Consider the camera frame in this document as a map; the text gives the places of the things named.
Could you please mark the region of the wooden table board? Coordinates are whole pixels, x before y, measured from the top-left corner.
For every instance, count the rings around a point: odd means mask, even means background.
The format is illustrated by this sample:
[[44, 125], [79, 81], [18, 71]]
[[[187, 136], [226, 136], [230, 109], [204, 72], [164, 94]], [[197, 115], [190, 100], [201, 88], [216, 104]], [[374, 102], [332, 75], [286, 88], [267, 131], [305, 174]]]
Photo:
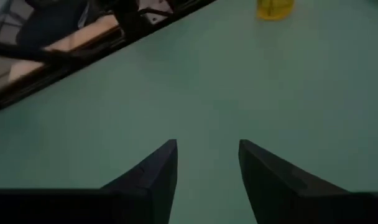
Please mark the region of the wooden table board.
[[[56, 41], [55, 43], [47, 46], [45, 49], [70, 52], [90, 43], [92, 40], [99, 39], [102, 35], [107, 34], [117, 27], [118, 22], [114, 16], [103, 16], [94, 23], [85, 26], [84, 28], [70, 34], [67, 37], [64, 37], [61, 40]], [[14, 82], [17, 79], [26, 76], [30, 72], [44, 66], [44, 63], [20, 60], [11, 67], [8, 82]]]

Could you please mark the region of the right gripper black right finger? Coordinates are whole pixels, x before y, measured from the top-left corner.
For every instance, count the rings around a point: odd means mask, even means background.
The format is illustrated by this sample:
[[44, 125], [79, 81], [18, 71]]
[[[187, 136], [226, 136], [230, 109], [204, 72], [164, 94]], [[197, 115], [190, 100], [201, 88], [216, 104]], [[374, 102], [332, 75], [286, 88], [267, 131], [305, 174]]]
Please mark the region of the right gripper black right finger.
[[238, 156], [258, 224], [378, 224], [378, 192], [350, 192], [247, 139]]

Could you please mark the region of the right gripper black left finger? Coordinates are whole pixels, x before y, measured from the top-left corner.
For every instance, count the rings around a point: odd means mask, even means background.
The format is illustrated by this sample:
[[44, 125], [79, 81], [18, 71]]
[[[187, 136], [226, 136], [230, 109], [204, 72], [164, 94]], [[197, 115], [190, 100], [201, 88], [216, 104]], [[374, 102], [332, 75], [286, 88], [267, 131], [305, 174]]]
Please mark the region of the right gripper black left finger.
[[97, 189], [0, 189], [0, 224], [168, 224], [177, 177], [169, 139]]

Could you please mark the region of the yellow glass vase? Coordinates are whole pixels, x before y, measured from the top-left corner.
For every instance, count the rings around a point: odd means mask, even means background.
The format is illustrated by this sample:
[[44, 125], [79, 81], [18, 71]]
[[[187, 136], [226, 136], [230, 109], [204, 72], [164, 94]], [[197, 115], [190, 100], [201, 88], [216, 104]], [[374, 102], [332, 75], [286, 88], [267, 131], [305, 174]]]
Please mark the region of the yellow glass vase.
[[295, 0], [257, 0], [257, 17], [267, 21], [285, 19], [292, 13]]

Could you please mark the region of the black table edge rail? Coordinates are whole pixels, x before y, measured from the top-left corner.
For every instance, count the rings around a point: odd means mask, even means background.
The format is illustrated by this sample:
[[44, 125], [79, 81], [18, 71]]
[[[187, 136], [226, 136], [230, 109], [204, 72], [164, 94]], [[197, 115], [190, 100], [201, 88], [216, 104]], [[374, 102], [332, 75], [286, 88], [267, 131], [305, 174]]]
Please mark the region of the black table edge rail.
[[139, 10], [139, 14], [148, 23], [139, 37], [127, 40], [124, 33], [118, 34], [118, 30], [115, 28], [102, 35], [99, 40], [92, 40], [83, 47], [67, 52], [81, 57], [80, 61], [70, 63], [41, 62], [45, 64], [44, 67], [0, 88], [0, 111], [215, 1], [193, 0], [177, 12], [172, 13], [151, 8]]

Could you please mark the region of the black frame post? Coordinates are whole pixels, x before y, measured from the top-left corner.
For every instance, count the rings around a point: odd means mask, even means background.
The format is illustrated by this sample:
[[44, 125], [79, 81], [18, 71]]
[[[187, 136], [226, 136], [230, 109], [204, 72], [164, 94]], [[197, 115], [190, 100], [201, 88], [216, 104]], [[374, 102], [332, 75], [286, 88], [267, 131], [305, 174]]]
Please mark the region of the black frame post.
[[112, 11], [127, 40], [139, 37], [148, 25], [139, 14], [139, 0], [116, 0]]

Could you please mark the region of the dark office chair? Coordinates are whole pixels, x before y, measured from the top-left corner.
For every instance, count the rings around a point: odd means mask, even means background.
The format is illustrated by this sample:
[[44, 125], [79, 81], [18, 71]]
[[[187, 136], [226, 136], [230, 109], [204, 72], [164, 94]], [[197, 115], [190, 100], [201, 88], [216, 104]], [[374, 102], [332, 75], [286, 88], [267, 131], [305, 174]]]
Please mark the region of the dark office chair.
[[46, 47], [80, 28], [88, 0], [24, 0], [32, 13], [16, 35], [22, 47]]

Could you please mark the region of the black diagonal frame brace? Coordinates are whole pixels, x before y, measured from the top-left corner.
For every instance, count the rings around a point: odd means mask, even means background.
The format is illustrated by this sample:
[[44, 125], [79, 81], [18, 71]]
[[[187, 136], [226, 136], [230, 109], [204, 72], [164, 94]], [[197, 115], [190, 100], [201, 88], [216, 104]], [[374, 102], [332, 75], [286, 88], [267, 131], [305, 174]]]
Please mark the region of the black diagonal frame brace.
[[70, 63], [81, 60], [81, 57], [58, 50], [30, 49], [2, 42], [0, 42], [0, 57], [44, 63]]

